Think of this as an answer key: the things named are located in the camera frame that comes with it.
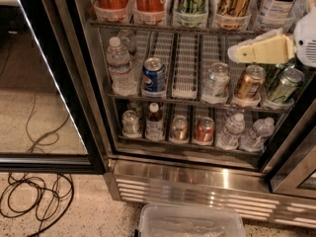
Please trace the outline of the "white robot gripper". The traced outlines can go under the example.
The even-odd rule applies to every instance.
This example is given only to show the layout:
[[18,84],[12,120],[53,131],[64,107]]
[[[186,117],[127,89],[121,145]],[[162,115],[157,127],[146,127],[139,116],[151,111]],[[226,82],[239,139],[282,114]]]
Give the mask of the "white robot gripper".
[[287,35],[276,29],[230,46],[228,57],[236,63],[287,63],[295,55],[306,66],[316,67],[316,0],[306,0],[306,11]]

